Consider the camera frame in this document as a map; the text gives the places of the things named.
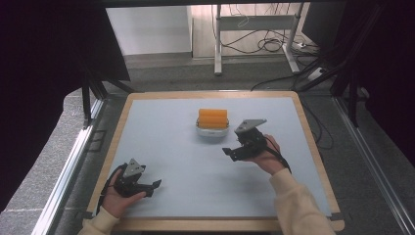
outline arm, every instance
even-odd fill
[[[279,151],[280,147],[275,139],[270,135],[265,137],[268,147]],[[277,195],[274,201],[275,210],[285,235],[335,234],[329,220],[317,208],[308,189],[298,184],[274,156],[264,151],[249,161],[272,175],[270,182]]]
[[[85,219],[83,221],[83,228],[79,231],[78,235],[110,234],[113,226],[119,222],[119,219],[122,217],[125,210],[146,196],[145,192],[141,192],[129,198],[122,198],[114,187],[112,187],[115,184],[115,180],[120,172],[121,170],[119,169],[111,179],[111,183],[104,198],[103,205],[100,208],[100,212],[94,218]]]

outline orange block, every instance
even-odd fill
[[[226,124],[228,118],[216,116],[199,116],[199,123]]]
[[[211,109],[199,109],[199,117],[201,116],[215,116],[215,117],[228,117],[227,110],[211,110]]]

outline power strip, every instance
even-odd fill
[[[324,72],[326,72],[326,69],[317,68],[312,74],[309,75],[308,80],[314,80],[315,78],[319,77]]]

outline gray floor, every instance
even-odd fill
[[[214,76],[212,60],[196,61],[188,55],[127,57],[126,64],[132,80],[125,84],[138,91],[250,90],[258,82],[290,74],[283,57],[229,58],[224,61],[222,76]],[[291,79],[282,79],[258,89],[286,90],[292,84]],[[317,145],[341,208],[341,217],[346,222],[345,230],[338,234],[403,234],[379,184],[346,128],[335,100],[328,92],[330,85],[331,82],[327,81],[300,94],[300,97],[312,111],[306,114],[316,139],[320,129],[322,131]],[[108,83],[106,87],[110,96],[96,119],[97,125],[88,142],[87,151],[80,158],[74,172],[75,178],[59,206],[49,234],[76,234],[81,228],[82,218],[88,215],[85,209],[127,96]],[[68,95],[64,107],[61,120],[36,165],[7,209],[1,213],[0,234],[31,233],[42,213],[82,128],[79,90]],[[357,113],[359,130],[398,198],[414,217],[414,167],[371,118],[364,108],[364,102],[359,102]]]

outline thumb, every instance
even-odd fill
[[[146,192],[140,192],[138,194],[134,194],[133,196],[129,198],[126,198],[124,202],[126,206],[130,206],[134,204],[135,202],[140,201],[144,197],[146,197]]]

